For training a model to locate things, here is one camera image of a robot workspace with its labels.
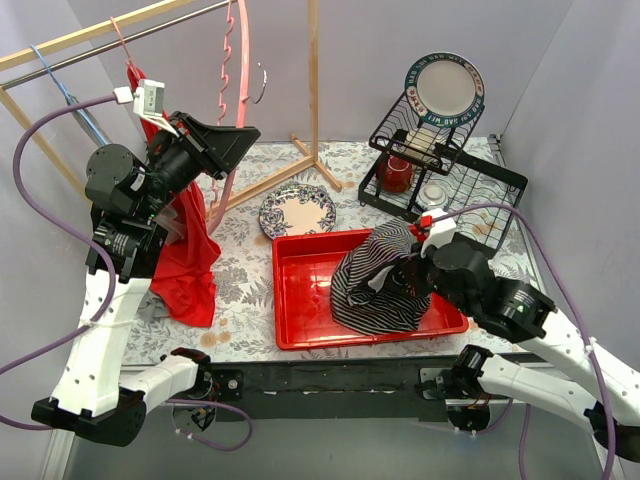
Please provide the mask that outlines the black white striped tank top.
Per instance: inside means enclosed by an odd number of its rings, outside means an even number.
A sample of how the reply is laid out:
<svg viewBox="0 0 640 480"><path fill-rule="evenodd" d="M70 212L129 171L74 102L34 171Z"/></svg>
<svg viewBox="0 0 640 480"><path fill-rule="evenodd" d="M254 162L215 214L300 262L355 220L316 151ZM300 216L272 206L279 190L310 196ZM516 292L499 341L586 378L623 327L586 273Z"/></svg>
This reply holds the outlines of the black white striped tank top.
<svg viewBox="0 0 640 480"><path fill-rule="evenodd" d="M393 219L374 228L342 258L330 287L337 324L363 335L417 330L431 296L417 294L401 271L415 241L408 224Z"/></svg>

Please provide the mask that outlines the red tank top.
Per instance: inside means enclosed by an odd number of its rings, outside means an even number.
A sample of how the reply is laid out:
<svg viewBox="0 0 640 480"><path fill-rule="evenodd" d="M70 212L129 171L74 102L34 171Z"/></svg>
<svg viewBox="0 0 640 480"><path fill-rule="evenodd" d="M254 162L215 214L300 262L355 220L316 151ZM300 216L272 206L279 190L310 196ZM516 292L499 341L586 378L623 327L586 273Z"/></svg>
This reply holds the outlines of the red tank top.
<svg viewBox="0 0 640 480"><path fill-rule="evenodd" d="M172 207L186 234L162 249L151 291L164 302L172 319L190 327L209 328L216 294L211 267L221 250L208 235L204 196L198 184L193 181Z"/></svg>

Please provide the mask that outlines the thin pink wire hanger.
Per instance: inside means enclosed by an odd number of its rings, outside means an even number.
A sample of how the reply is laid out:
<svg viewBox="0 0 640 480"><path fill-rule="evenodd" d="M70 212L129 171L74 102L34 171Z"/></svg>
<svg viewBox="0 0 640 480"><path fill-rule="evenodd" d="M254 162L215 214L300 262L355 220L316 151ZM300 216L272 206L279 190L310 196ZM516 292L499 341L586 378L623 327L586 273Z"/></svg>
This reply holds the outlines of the thin pink wire hanger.
<svg viewBox="0 0 640 480"><path fill-rule="evenodd" d="M134 60L132 58L132 55L131 55L130 50L129 50L129 47L127 46L127 42L125 41L124 36L122 35L119 26L118 26L118 24L117 24L117 22L116 22L114 17L110 17L109 20L110 20L110 22L111 22L111 24L112 24L112 26L114 28L114 31L117 34L117 37L118 37L120 45L122 46L122 48L125 51L127 67L129 69L131 69L131 70L134 70L135 69L135 62L134 62Z"/></svg>

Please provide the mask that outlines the thick pink plastic hanger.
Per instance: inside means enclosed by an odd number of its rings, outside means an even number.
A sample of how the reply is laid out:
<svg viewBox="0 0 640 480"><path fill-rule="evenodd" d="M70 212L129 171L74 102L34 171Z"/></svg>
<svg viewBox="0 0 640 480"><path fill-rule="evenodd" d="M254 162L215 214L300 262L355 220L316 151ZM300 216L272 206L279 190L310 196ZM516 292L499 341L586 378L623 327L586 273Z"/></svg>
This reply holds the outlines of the thick pink plastic hanger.
<svg viewBox="0 0 640 480"><path fill-rule="evenodd" d="M229 62L238 61L238 100L236 107L235 126L244 127L245 119L250 103L258 104L264 95L267 85L267 73L263 71L262 90L257 98L252 98L249 92L251 70L251 39L250 22L247 2L245 0L228 1L226 13L227 29L223 37L224 58L220 68L221 88L218 93L218 117L217 125L221 126L228 112L228 103L225 101L225 92L230 85ZM212 235L222 222L224 214L231 206L231 196L235 180L236 168L224 179L222 193L218 201L211 203L207 211L206 226L209 235Z"/></svg>

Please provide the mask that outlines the grey tank top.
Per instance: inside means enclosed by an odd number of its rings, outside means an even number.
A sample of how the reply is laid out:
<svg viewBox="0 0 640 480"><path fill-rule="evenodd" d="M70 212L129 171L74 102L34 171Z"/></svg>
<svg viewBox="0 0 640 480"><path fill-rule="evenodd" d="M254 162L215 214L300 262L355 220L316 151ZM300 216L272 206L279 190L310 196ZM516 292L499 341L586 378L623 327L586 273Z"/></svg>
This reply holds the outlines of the grey tank top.
<svg viewBox="0 0 640 480"><path fill-rule="evenodd" d="M185 225L179 219L178 213L173 207L166 207L157 217L156 222L167 231L166 246L184 237ZM143 297L138 308L138 315L146 322L170 317L165 302L151 290L148 290Z"/></svg>

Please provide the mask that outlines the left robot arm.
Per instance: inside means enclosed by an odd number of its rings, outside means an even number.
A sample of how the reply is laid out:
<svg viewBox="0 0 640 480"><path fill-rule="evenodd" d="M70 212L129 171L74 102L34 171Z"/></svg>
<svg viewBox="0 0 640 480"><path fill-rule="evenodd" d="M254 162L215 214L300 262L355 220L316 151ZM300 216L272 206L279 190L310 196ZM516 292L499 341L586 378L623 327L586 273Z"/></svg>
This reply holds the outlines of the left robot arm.
<svg viewBox="0 0 640 480"><path fill-rule="evenodd" d="M172 398L206 408L206 423L223 406L210 358L198 350L177 348L138 375L120 376L133 317L168 235L157 217L200 174L231 172L260 136L253 126L209 126L183 112L169 126L145 161L120 144L98 148L88 161L93 234L81 333L54 391L31 412L40 424L98 444L129 445L147 414Z"/></svg>

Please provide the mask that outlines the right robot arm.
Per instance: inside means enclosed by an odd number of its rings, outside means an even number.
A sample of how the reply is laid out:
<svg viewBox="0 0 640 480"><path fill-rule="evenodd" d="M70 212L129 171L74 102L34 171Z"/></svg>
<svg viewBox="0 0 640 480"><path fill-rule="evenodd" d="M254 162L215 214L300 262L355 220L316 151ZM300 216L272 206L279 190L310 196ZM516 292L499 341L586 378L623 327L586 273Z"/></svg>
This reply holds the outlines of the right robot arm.
<svg viewBox="0 0 640 480"><path fill-rule="evenodd" d="M411 296L435 293L491 335L553 365L549 376L467 345L454 365L428 381L431 394L511 397L569 420L617 456L639 460L639 373L595 341L585 342L555 303L535 287L497 276L465 243L414 250L384 269L384 284Z"/></svg>

